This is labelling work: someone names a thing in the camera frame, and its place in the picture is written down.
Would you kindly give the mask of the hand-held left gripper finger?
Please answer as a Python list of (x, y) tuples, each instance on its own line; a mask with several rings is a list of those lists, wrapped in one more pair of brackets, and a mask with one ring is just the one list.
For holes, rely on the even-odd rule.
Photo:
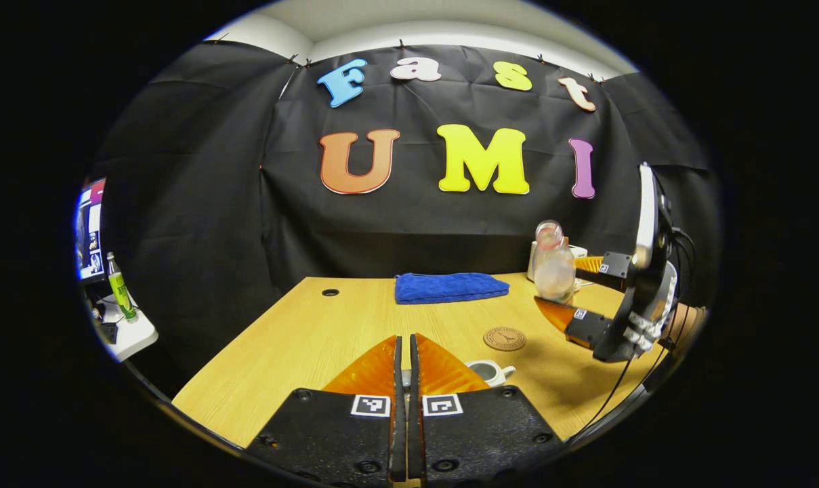
[(407, 475), (421, 486), (513, 487), (564, 450), (517, 386), (487, 386), (420, 333), (410, 355)]
[(248, 444), (255, 460), (331, 487), (388, 487), (406, 479), (400, 337), (364, 352), (320, 390), (286, 396)]

